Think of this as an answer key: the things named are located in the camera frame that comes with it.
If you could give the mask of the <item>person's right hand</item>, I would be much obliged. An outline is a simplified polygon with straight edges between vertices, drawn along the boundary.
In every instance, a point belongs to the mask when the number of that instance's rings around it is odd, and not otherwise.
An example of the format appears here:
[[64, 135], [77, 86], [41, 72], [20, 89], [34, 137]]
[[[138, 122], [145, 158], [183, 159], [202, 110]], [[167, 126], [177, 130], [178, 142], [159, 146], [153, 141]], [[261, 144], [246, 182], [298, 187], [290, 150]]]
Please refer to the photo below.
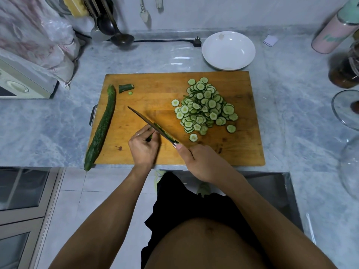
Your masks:
[[192, 163], [185, 163], [186, 167], [199, 180], [223, 189], [229, 181], [240, 177], [240, 173], [210, 146], [197, 144], [188, 149], [191, 150], [195, 160]]

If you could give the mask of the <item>kitchen knife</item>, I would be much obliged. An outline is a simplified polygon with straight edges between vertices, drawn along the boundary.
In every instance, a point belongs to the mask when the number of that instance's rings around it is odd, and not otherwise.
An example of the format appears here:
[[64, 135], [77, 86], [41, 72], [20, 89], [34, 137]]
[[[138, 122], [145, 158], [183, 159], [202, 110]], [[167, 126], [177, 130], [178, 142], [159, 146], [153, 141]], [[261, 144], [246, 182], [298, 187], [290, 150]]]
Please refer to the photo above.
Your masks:
[[172, 143], [173, 147], [176, 148], [176, 146], [180, 143], [176, 139], [173, 138], [169, 133], [167, 133], [161, 126], [159, 126], [157, 123], [151, 122], [147, 117], [139, 113], [138, 111], [134, 110], [130, 106], [128, 108], [134, 112], [137, 116], [139, 116], [143, 121], [145, 121], [148, 125], [153, 127], [161, 136], [163, 136], [165, 139], [167, 139], [170, 143]]

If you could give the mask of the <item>light green shoe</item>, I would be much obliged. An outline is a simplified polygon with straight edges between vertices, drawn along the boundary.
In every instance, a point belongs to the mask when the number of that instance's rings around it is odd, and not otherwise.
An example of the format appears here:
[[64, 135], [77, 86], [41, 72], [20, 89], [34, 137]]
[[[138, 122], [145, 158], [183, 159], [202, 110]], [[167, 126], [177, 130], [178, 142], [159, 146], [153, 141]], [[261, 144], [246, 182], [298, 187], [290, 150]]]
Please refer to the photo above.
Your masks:
[[158, 193], [158, 183], [166, 172], [166, 170], [155, 170], [154, 188], [156, 194]]
[[210, 184], [207, 182], [202, 182], [198, 189], [196, 195], [202, 198], [206, 198], [211, 194], [211, 187]]

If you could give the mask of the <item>wooden cutting board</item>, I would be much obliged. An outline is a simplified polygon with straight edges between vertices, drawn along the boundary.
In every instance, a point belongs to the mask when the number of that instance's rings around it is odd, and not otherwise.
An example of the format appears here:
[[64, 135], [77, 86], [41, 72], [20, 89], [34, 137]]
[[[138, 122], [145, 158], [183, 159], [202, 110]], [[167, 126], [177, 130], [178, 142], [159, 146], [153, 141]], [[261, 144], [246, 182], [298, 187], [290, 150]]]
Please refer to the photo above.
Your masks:
[[[173, 99], [182, 100], [188, 88], [187, 81], [194, 78], [198, 81], [206, 77], [216, 87], [219, 94], [235, 107], [238, 115], [236, 132], [230, 134], [226, 126], [214, 125], [204, 136], [198, 135], [197, 142], [189, 140], [180, 120], [176, 118]], [[133, 92], [119, 94], [119, 85], [133, 84]], [[264, 166], [265, 158], [258, 126], [257, 113], [249, 72], [180, 72], [180, 73], [142, 73], [106, 75], [89, 144], [96, 132], [105, 111], [108, 94], [107, 88], [114, 85], [116, 89], [116, 106], [108, 129], [104, 145], [95, 164], [129, 165], [133, 164], [128, 146], [131, 136], [146, 125], [128, 106], [156, 122], [174, 139], [186, 147], [197, 143], [213, 148], [222, 158], [233, 166]]]

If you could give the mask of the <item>whole green cucumber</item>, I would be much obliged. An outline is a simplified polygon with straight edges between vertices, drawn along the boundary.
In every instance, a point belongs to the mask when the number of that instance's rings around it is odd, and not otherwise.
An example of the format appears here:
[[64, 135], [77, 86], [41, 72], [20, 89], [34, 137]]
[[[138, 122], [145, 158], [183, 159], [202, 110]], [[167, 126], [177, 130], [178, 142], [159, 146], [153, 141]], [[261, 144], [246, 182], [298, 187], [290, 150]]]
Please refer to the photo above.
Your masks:
[[92, 142], [85, 156], [84, 170], [86, 172], [92, 168], [92, 166], [94, 165], [96, 159], [98, 158], [101, 152], [115, 110], [116, 89], [114, 85], [108, 86], [107, 94], [108, 94], [108, 101], [107, 101], [106, 109], [103, 113], [103, 116], [100, 120], [100, 123], [96, 129]]

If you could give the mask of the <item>pile of cucumber slices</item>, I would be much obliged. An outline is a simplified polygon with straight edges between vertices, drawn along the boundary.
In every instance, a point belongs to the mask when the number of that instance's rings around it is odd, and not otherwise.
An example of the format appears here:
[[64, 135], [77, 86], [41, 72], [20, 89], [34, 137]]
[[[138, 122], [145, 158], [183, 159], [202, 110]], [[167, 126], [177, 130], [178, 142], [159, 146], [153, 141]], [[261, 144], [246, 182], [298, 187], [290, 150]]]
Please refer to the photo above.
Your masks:
[[238, 119], [235, 107], [219, 94], [208, 78], [201, 77], [196, 81], [187, 81], [188, 88], [182, 100], [173, 99], [171, 105], [177, 119], [191, 142], [198, 141], [198, 135], [204, 136], [214, 125], [226, 126], [228, 133], [235, 133], [233, 124]]

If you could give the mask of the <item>black shorts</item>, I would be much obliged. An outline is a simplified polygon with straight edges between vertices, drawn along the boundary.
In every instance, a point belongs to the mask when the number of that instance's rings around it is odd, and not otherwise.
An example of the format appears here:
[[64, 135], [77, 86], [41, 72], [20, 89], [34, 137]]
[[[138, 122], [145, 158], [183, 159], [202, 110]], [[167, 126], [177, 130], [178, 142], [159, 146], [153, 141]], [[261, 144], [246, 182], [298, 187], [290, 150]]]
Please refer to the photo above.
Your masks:
[[151, 230], [151, 238], [141, 250], [141, 269], [145, 268], [151, 253], [165, 235], [193, 218], [210, 219], [232, 228], [262, 256], [268, 269], [275, 269], [248, 222], [228, 196], [211, 193], [202, 197], [195, 194], [173, 172], [166, 172], [159, 180], [157, 200], [152, 214], [144, 222]]

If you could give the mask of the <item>dark metal ladle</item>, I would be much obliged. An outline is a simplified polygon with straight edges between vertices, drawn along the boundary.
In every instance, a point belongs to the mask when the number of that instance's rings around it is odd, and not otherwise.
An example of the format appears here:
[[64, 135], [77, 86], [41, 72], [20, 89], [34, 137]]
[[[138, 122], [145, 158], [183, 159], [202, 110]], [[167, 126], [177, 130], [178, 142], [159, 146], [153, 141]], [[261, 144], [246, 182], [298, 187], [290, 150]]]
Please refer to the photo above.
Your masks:
[[108, 3], [106, 0], [101, 0], [102, 5], [104, 6], [104, 9], [106, 11], [106, 15], [108, 20], [105, 21], [107, 29], [110, 31], [111, 35], [111, 42], [118, 46], [118, 47], [128, 47], [132, 45], [135, 38], [133, 35], [122, 33], [117, 26], [117, 23], [113, 17], [113, 14], [110, 11], [110, 8], [108, 6]]

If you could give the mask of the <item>white round plate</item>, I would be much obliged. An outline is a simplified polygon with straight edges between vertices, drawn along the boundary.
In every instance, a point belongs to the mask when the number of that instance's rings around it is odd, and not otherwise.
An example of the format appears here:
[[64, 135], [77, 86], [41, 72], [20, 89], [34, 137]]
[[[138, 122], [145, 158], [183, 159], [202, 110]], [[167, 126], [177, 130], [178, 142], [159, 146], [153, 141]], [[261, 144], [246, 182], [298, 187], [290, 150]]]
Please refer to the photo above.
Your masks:
[[220, 31], [210, 35], [202, 44], [205, 61], [220, 71], [237, 71], [247, 67], [255, 58], [254, 43], [234, 31]]

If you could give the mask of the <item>dark metal spoon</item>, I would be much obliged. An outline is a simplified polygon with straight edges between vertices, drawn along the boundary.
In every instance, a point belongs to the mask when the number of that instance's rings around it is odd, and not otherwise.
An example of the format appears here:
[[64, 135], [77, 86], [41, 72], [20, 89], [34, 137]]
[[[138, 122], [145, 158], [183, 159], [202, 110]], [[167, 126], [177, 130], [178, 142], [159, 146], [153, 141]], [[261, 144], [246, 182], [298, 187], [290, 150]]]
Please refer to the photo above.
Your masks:
[[96, 0], [91, 0], [93, 7], [95, 8], [95, 20], [98, 29], [105, 35], [113, 36], [115, 31], [112, 22], [106, 14], [102, 14]]

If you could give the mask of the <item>cabinet with glass doors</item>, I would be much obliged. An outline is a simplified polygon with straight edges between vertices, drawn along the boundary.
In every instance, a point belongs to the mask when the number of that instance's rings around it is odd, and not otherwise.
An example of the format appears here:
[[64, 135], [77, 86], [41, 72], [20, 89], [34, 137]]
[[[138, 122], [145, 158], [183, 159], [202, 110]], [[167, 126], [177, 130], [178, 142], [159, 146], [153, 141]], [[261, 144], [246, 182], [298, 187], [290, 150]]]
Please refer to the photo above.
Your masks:
[[33, 269], [63, 171], [0, 167], [0, 269]]

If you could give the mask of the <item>floral plastic cover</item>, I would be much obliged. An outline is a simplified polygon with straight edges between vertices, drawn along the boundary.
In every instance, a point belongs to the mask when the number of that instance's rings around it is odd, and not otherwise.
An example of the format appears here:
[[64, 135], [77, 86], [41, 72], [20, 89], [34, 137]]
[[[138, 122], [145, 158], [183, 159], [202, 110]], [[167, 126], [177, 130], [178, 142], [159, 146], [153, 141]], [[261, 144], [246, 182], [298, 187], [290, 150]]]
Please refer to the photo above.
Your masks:
[[81, 43], [45, 0], [0, 0], [0, 57], [59, 81], [69, 90]]

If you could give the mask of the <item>glass lid with dark knob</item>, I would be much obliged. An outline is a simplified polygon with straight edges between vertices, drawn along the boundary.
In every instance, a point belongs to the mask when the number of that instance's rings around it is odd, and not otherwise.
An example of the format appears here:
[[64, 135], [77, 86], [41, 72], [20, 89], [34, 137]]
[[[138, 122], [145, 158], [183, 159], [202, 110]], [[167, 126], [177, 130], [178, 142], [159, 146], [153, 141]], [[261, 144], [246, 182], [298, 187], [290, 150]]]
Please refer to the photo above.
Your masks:
[[331, 108], [346, 127], [359, 132], [359, 90], [343, 90], [334, 95]]

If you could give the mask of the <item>clear glass bowl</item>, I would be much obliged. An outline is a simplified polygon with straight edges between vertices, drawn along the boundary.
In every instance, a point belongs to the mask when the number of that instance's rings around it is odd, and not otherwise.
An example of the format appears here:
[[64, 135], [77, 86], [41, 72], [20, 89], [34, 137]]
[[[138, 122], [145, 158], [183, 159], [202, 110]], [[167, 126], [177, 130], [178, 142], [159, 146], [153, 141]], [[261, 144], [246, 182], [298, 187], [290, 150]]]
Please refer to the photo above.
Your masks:
[[338, 171], [346, 192], [359, 201], [359, 135], [344, 146], [339, 158]]

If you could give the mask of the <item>dark glass jar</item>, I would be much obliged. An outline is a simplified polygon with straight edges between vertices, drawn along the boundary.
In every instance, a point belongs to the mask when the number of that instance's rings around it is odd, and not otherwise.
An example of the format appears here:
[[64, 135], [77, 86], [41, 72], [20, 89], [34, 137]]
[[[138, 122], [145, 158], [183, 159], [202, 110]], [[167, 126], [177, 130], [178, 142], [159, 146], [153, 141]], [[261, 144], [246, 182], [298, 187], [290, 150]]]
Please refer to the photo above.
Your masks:
[[329, 80], [343, 89], [359, 85], [359, 40], [353, 42], [345, 58], [330, 70]]

